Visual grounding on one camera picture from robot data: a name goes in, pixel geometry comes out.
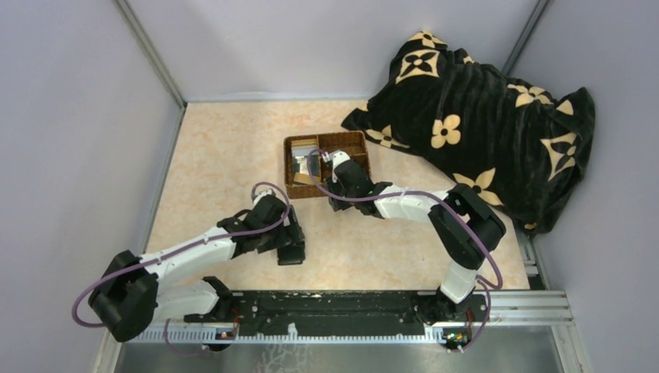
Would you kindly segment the black leather card holder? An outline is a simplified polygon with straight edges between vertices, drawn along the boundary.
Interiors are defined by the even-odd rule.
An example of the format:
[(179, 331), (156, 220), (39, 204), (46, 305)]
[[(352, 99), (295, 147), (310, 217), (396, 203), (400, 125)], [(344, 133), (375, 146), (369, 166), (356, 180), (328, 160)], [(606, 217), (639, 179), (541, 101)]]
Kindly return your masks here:
[(305, 258), (304, 243), (294, 243), (277, 250), (278, 266), (301, 265), (304, 263)]

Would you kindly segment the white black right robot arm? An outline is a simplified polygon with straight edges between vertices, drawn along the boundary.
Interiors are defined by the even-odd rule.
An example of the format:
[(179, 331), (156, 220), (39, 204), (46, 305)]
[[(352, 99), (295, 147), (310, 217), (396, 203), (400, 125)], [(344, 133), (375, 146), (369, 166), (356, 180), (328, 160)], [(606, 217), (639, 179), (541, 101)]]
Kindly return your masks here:
[(431, 193), (375, 183), (350, 157), (333, 161), (331, 167), (326, 185), (333, 210), (355, 207), (366, 216), (431, 225), (452, 259), (439, 287), (440, 298), (457, 305), (472, 294), (479, 269), (506, 233), (504, 223), (472, 187), (459, 183)]

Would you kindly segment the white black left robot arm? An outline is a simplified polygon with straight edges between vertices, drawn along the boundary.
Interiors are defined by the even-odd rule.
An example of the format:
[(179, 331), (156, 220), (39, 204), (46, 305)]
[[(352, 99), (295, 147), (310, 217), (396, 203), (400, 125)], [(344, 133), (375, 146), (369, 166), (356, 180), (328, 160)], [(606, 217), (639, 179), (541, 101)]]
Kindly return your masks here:
[(188, 280), (205, 267), (238, 256), (276, 250), (304, 260), (305, 238), (294, 207), (266, 190), (253, 206), (224, 218), (206, 232), (176, 246), (135, 256), (125, 250), (92, 287), (89, 307), (118, 342), (143, 333), (153, 322), (231, 322), (236, 300), (215, 276)]

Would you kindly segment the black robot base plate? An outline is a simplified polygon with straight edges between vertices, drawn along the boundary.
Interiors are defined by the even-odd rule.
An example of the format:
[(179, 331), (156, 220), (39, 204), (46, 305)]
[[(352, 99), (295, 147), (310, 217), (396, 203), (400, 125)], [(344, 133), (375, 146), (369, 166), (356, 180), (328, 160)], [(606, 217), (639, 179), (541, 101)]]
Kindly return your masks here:
[(226, 322), (239, 336), (303, 337), (422, 336), (437, 323), (474, 330), (484, 320), (485, 295), (453, 305), (437, 291), (242, 291), (221, 299), (188, 323)]

